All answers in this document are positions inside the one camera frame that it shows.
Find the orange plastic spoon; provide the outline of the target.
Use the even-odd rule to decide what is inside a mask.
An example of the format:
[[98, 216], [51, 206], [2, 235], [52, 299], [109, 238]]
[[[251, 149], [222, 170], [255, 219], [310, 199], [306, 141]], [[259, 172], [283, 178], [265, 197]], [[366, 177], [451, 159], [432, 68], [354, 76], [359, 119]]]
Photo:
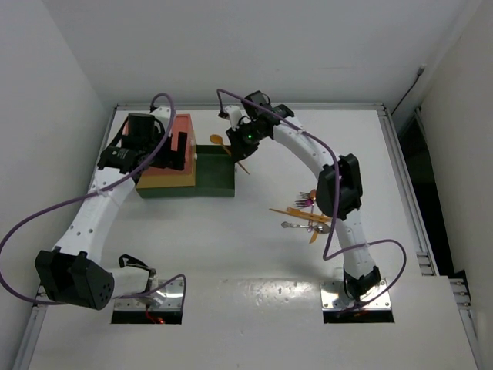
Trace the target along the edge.
[[[229, 155], [232, 156], [232, 153], [230, 149], [226, 146], [226, 144], [223, 142], [223, 138], [221, 135], [218, 134], [212, 134], [210, 135], [210, 142], [215, 145], [219, 145], [222, 147], [222, 149]], [[246, 167], [241, 163], [237, 162], [236, 163], [245, 173], [250, 175], [250, 172], [246, 169]]]

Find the green bottom drawer box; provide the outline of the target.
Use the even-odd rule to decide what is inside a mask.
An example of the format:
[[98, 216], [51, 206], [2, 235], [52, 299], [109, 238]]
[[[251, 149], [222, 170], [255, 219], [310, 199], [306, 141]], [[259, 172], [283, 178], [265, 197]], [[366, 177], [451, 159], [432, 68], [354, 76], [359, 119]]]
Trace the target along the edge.
[[143, 199], [235, 197], [235, 166], [220, 146], [196, 147], [195, 184], [184, 187], [136, 187]]

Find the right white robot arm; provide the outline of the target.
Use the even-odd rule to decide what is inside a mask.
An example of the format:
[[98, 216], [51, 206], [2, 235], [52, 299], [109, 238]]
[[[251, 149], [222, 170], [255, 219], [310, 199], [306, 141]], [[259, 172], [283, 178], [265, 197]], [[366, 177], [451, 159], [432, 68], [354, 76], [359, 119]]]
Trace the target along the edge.
[[343, 286], [352, 301], [361, 298], [381, 280], [361, 224], [363, 195], [358, 159], [340, 156], [302, 128], [295, 112], [284, 104], [274, 106], [261, 92], [242, 98], [242, 106], [220, 106], [219, 116], [229, 121], [226, 134], [231, 156], [240, 162], [251, 156], [260, 141], [270, 138], [290, 150], [315, 176], [315, 203], [331, 219], [330, 236], [341, 246]]

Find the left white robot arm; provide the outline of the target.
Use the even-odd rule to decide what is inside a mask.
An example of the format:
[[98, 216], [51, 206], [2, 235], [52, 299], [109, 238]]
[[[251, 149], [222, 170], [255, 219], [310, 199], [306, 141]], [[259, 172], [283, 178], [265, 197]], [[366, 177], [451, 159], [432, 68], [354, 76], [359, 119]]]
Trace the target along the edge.
[[95, 310], [112, 299], [132, 298], [148, 308], [163, 302], [155, 269], [124, 254], [115, 269], [101, 267], [102, 250], [120, 207], [152, 164], [152, 151], [168, 150], [173, 111], [130, 113], [101, 152], [88, 197], [51, 251], [35, 259], [47, 297], [62, 304]]

